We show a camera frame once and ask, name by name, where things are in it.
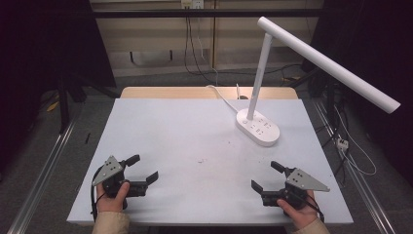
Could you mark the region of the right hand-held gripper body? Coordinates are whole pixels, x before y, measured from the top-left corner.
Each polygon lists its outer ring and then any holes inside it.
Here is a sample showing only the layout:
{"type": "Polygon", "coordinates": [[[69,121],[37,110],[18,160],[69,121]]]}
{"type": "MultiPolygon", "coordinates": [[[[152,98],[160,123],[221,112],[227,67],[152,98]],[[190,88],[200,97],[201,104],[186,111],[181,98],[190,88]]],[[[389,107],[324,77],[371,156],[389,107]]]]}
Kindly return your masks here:
{"type": "Polygon", "coordinates": [[[327,185],[301,169],[285,167],[283,174],[285,175],[285,188],[279,191],[263,190],[261,198],[264,206],[276,207],[277,201],[283,199],[294,209],[303,209],[305,206],[310,206],[310,203],[307,201],[308,190],[330,191],[327,185]]]}

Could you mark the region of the wooden table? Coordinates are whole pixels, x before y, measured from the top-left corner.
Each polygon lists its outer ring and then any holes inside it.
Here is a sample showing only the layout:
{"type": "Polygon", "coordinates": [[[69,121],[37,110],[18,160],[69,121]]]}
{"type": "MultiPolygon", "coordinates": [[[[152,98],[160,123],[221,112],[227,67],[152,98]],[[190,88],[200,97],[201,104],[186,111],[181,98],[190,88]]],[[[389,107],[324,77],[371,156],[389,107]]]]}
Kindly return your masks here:
{"type": "MultiPolygon", "coordinates": [[[[252,87],[126,87],[121,98],[250,98],[252,87]]],[[[288,87],[263,87],[259,99],[298,99],[294,89],[288,87]]]]}

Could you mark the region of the person's right hand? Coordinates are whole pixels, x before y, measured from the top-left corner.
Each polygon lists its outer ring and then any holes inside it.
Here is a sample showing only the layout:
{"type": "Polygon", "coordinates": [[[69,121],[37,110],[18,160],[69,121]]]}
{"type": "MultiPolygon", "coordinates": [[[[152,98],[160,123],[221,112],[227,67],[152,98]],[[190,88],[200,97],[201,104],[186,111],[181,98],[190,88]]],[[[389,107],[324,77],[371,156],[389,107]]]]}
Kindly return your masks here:
{"type": "Polygon", "coordinates": [[[292,219],[292,223],[297,230],[305,228],[318,218],[318,212],[310,206],[295,210],[283,199],[279,199],[277,204],[292,219]]]}

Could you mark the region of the person's left hand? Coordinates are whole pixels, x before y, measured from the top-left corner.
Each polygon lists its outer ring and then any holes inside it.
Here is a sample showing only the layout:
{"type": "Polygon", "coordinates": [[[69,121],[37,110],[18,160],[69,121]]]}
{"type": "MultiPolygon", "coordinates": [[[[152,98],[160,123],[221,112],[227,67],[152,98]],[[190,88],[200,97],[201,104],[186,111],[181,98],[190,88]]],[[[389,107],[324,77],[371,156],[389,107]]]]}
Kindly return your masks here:
{"type": "Polygon", "coordinates": [[[115,198],[108,197],[105,193],[102,184],[100,183],[96,187],[97,193],[97,211],[99,213],[103,212],[114,212],[121,213],[123,211],[123,203],[127,197],[130,190],[130,184],[128,182],[123,182],[121,188],[119,189],[117,196],[115,198]]]}

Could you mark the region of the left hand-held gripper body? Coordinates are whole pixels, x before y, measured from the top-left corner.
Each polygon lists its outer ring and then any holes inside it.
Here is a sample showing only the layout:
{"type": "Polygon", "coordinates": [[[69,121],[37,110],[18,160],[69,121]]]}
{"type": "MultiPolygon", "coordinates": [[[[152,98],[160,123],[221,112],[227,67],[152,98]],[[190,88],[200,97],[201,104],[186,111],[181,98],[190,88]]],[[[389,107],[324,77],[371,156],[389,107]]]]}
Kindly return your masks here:
{"type": "MultiPolygon", "coordinates": [[[[109,156],[104,164],[96,171],[92,187],[98,186],[100,183],[103,186],[105,193],[115,198],[121,185],[126,181],[125,168],[126,160],[118,161],[113,155],[109,156]]],[[[144,181],[131,181],[130,190],[127,197],[143,197],[146,195],[148,183],[144,181]]]]}

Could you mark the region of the white desk lamp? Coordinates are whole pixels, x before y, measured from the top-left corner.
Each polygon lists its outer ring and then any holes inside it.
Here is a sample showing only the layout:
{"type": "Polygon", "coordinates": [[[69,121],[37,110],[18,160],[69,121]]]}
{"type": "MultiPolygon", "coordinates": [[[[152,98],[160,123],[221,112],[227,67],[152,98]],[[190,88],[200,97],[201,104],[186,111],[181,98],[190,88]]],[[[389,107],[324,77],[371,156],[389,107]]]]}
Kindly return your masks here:
{"type": "Polygon", "coordinates": [[[237,127],[258,145],[273,146],[281,135],[277,124],[255,110],[260,93],[270,48],[274,38],[280,40],[290,49],[315,64],[318,68],[331,75],[362,97],[366,98],[387,113],[393,113],[400,107],[400,103],[365,82],[353,72],[339,63],[320,53],[307,43],[287,32],[274,22],[261,17],[257,25],[265,31],[262,50],[256,71],[254,86],[248,108],[239,110],[236,115],[237,127]]]}

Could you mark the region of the metal floor rail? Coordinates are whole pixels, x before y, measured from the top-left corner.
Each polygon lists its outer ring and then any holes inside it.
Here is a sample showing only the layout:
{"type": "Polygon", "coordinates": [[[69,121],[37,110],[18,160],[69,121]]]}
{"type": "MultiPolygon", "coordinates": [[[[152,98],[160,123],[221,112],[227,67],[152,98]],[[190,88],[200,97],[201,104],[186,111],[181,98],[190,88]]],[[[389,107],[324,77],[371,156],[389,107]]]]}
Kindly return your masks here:
{"type": "Polygon", "coordinates": [[[354,161],[354,158],[351,155],[350,151],[343,150],[338,147],[336,138],[334,137],[333,128],[327,120],[327,111],[322,102],[313,100],[313,105],[321,121],[325,125],[328,134],[330,135],[331,141],[334,143],[335,148],[338,150],[338,155],[340,157],[342,165],[347,169],[348,176],[352,178],[363,203],[365,204],[376,226],[378,227],[379,233],[396,234],[395,229],[392,226],[391,221],[389,220],[389,217],[383,209],[383,206],[380,204],[373,190],[367,183],[365,174],[357,166],[357,163],[354,161]]]}
{"type": "Polygon", "coordinates": [[[52,173],[56,168],[57,162],[62,155],[64,148],[69,141],[75,125],[78,122],[79,116],[82,112],[83,106],[76,105],[70,112],[71,119],[69,120],[67,127],[62,133],[57,136],[55,145],[50,152],[45,165],[42,168],[40,174],[36,177],[35,182],[31,186],[27,197],[25,198],[22,206],[19,209],[11,227],[7,231],[7,234],[24,234],[39,203],[43,196],[49,180],[52,177],[52,173]]]}

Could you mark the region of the white wall outlet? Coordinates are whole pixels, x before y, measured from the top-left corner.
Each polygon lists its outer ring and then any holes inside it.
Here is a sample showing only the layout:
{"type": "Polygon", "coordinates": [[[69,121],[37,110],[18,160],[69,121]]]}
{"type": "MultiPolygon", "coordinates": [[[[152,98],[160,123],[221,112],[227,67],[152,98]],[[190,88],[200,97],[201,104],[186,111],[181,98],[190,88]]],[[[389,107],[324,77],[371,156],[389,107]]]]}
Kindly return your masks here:
{"type": "Polygon", "coordinates": [[[204,0],[180,0],[182,9],[201,10],[205,6],[204,0]]]}

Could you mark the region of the black metal stand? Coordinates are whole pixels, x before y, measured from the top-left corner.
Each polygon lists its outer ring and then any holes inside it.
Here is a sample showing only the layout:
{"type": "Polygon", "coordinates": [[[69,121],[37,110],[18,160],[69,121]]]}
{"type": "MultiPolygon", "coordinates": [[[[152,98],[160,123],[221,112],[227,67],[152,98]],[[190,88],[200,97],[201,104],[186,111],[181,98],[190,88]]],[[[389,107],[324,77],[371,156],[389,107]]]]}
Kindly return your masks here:
{"type": "Polygon", "coordinates": [[[84,102],[87,98],[83,87],[92,87],[94,90],[110,98],[119,98],[121,95],[109,90],[97,82],[79,74],[62,73],[57,78],[57,93],[60,104],[60,130],[63,134],[69,127],[71,117],[69,114],[68,97],[72,97],[75,102],[84,102]]]}

